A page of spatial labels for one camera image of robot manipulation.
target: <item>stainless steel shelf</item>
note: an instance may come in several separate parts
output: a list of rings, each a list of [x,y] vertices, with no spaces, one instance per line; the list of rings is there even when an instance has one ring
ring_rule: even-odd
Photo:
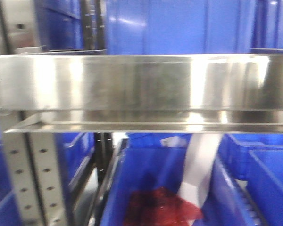
[[[283,55],[0,56],[0,124],[7,121],[14,123],[3,127],[3,140],[22,218],[72,226],[71,191],[50,133],[283,133]],[[23,145],[15,151],[16,140]],[[96,140],[102,163],[104,140]],[[33,172],[25,185],[30,193],[21,192],[10,153],[27,160],[20,162],[23,172]],[[103,184],[113,167],[112,161]],[[89,225],[106,191],[100,186],[93,199]]]
[[[283,55],[0,56],[9,132],[283,132]]]

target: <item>metal shelf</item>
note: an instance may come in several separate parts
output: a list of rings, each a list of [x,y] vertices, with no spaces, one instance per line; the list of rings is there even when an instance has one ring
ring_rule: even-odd
[[[22,218],[72,226],[71,191],[51,133],[283,133],[283,55],[0,56],[0,125]],[[105,160],[111,139],[97,135],[102,178],[113,168]],[[103,192],[100,186],[92,201],[91,221]]]

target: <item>blue crate wall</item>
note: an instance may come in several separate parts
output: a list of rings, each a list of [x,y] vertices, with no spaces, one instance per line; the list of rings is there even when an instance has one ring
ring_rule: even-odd
[[[247,190],[270,226],[283,226],[283,150],[250,152]]]
[[[83,49],[79,0],[35,0],[35,5],[45,50]]]
[[[225,134],[218,153],[236,179],[247,180],[250,150],[282,149],[283,134]]]
[[[283,0],[259,0],[254,48],[283,49]]]
[[[106,0],[109,54],[250,52],[257,0]]]
[[[127,148],[118,162],[100,226],[122,225],[132,191],[165,186],[177,192],[183,175],[185,148]],[[194,226],[260,225],[242,191],[216,158],[205,218]]]

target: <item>hole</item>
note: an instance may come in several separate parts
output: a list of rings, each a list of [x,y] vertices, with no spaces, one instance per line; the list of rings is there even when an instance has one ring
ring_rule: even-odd
[[[32,206],[31,205],[26,205],[24,206],[24,209],[29,210]]]
[[[19,29],[19,30],[20,29],[24,29],[25,28],[25,24],[17,24],[16,28]]]
[[[41,149],[40,152],[45,153],[45,152],[47,152],[47,149]]]
[[[22,188],[20,192],[26,192],[28,189],[26,187]]]
[[[44,173],[48,173],[49,171],[51,171],[51,169],[49,169],[49,168],[43,169]]]
[[[17,153],[19,153],[19,151],[18,150],[12,150],[12,151],[10,151],[10,153],[11,154],[17,154]]]
[[[15,173],[16,174],[21,174],[21,173],[23,173],[23,170],[22,169],[18,169],[18,170],[15,171]]]

